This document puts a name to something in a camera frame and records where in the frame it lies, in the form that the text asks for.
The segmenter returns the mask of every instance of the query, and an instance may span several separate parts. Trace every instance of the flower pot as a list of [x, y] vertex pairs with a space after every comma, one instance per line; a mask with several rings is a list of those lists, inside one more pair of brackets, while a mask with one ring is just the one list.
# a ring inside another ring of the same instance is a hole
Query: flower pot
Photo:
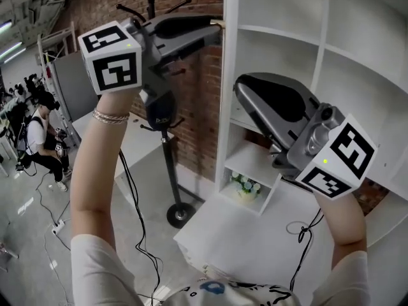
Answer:
[[252, 202], [258, 196], [258, 194], [255, 191], [250, 192], [250, 193], [247, 193], [245, 191], [238, 191], [237, 195], [238, 195], [238, 201], [243, 204]]

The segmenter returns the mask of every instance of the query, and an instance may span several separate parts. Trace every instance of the black hat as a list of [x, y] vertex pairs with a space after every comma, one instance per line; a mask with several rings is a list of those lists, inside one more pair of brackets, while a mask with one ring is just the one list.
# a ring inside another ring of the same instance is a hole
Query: black hat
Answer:
[[59, 109], [59, 103], [55, 102], [53, 95], [49, 92], [42, 92], [38, 97], [38, 103], [46, 106], [50, 111]]

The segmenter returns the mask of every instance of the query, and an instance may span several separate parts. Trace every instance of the small potted plant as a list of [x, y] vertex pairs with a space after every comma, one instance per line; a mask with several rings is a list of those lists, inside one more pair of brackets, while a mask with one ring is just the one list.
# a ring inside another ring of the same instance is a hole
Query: small potted plant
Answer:
[[241, 203], [250, 203], [258, 197], [261, 185], [246, 176], [233, 171], [231, 181], [237, 190], [237, 199]]

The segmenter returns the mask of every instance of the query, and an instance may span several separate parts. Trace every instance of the sleeve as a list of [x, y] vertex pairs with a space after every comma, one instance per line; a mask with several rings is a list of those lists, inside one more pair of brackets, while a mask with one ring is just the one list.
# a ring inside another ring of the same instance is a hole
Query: sleeve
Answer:
[[71, 241], [72, 288], [76, 306], [143, 306], [128, 272], [114, 249], [93, 235]]
[[311, 306], [369, 306], [367, 253], [358, 251], [342, 259], [313, 293]]
[[45, 143], [46, 137], [44, 135], [44, 129], [41, 127], [41, 125], [38, 122], [36, 121], [30, 122], [28, 130], [35, 144], [41, 145]]

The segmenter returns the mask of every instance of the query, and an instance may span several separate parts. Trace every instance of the black pants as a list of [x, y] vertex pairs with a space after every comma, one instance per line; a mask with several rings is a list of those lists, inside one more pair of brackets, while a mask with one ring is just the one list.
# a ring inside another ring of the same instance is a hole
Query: black pants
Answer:
[[[55, 150], [57, 143], [61, 143], [63, 147], [66, 147], [64, 142], [57, 142], [53, 136], [47, 135], [47, 139], [44, 143], [44, 149]], [[51, 172], [54, 174], [56, 182], [60, 182], [62, 180], [62, 172], [66, 171], [69, 166], [68, 156], [60, 157], [61, 162], [52, 156], [41, 156], [38, 154], [38, 152], [34, 153], [30, 158], [32, 162], [38, 163], [51, 170]]]

